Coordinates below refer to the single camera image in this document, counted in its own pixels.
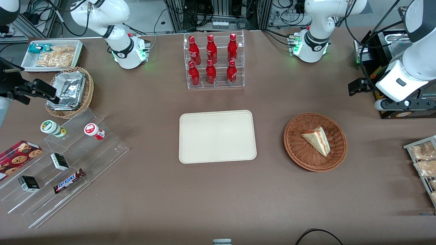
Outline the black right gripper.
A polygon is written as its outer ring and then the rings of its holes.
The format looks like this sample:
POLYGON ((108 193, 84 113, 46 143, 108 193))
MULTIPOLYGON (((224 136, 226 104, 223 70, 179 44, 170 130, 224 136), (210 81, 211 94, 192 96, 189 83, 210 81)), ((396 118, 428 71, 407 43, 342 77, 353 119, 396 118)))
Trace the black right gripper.
POLYGON ((55 87, 41 79, 34 79, 30 82, 23 79, 21 72, 24 68, 15 65, 4 58, 0 58, 0 93, 1 97, 16 100, 22 104, 29 104, 27 96, 34 94, 46 100, 58 100, 55 87))

